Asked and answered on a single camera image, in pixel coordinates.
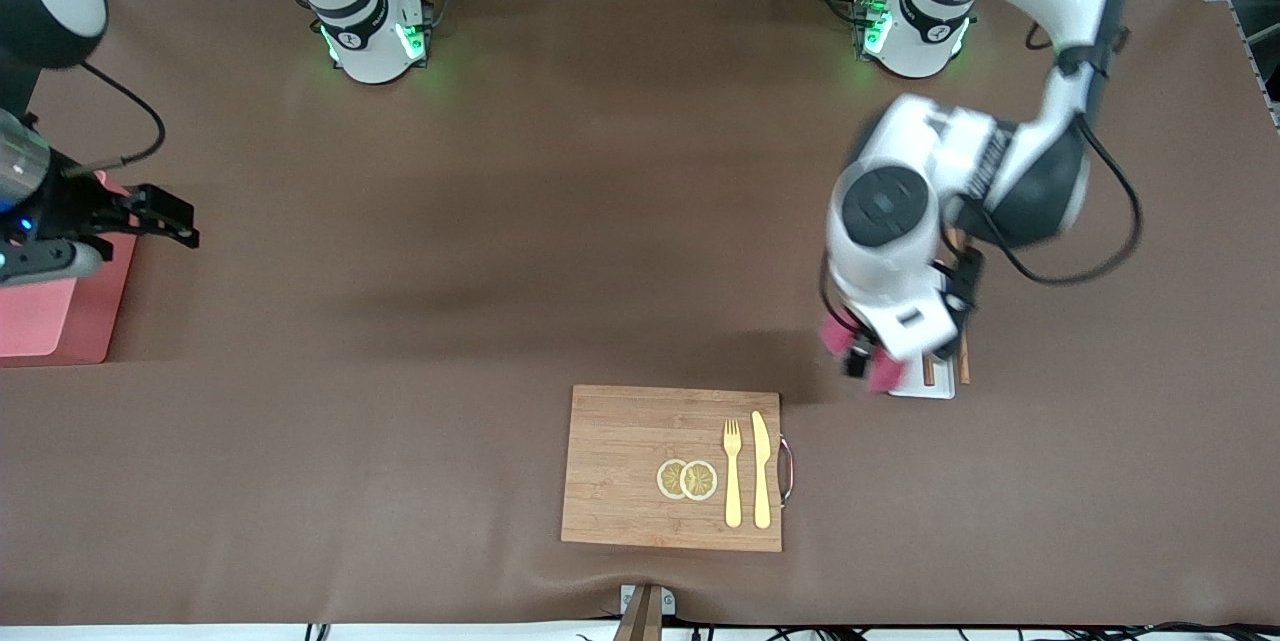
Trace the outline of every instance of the fork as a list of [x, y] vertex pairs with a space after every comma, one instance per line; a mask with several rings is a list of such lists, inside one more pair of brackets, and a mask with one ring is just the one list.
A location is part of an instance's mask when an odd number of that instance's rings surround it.
[[742, 449], [742, 434], [732, 418], [724, 422], [724, 455], [728, 457], [728, 486], [724, 490], [724, 523], [731, 528], [742, 526], [742, 495], [737, 489], [737, 454]]

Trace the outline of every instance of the wooden cutting board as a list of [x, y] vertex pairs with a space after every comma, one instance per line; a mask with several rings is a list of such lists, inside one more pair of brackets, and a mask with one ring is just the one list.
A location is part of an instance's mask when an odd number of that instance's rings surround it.
[[[764, 417], [773, 447], [765, 464], [772, 523], [753, 522], [755, 444], [751, 412]], [[782, 550], [778, 491], [778, 395], [644, 386], [573, 386], [562, 541], [712, 549]], [[728, 459], [723, 430], [736, 418], [742, 523], [724, 523]], [[704, 502], [672, 500], [658, 487], [667, 459], [704, 459], [716, 468], [716, 493]]]

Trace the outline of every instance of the lemon slice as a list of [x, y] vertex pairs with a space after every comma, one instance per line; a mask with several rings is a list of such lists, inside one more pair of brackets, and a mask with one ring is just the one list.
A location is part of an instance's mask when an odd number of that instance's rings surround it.
[[685, 490], [680, 486], [680, 477], [685, 475], [685, 462], [671, 459], [658, 467], [658, 490], [663, 496], [672, 500], [685, 499]]
[[704, 502], [716, 493], [716, 470], [704, 461], [689, 462], [680, 475], [680, 490], [691, 502]]

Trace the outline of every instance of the brown table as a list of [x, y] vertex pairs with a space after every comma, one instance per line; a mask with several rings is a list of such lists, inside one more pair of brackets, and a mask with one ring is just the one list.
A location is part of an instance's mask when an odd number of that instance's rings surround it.
[[[1033, 116], [998, 0], [920, 82], [814, 0], [454, 0], [379, 88], [292, 0], [111, 0], [96, 63], [170, 131], [124, 180], [205, 246], [140, 247], [109, 363], [0, 374], [4, 621], [591, 617], [653, 580], [700, 622], [1280, 622], [1280, 141], [1228, 6], [1128, 6], [1098, 134], [1142, 249], [1065, 290], [993, 258], [942, 403], [820, 351], [823, 212], [896, 93]], [[86, 161], [151, 134], [83, 72], [32, 109]], [[1091, 193], [1037, 267], [1120, 242]], [[785, 551], [558, 541], [573, 383], [781, 392]]]

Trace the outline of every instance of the cutting board handle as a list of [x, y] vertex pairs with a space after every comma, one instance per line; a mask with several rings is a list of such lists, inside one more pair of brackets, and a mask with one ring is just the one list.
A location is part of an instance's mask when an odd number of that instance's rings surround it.
[[[791, 454], [791, 444], [787, 444], [787, 438], [782, 432], [778, 432], [778, 450], [787, 458], [785, 473], [782, 471], [782, 458], [778, 458], [778, 489], [786, 489], [786, 491], [782, 491], [782, 503], [778, 505], [785, 509], [787, 508], [787, 499], [791, 498], [791, 491], [796, 487], [796, 458]], [[783, 480], [786, 480], [786, 486], [782, 486]]]

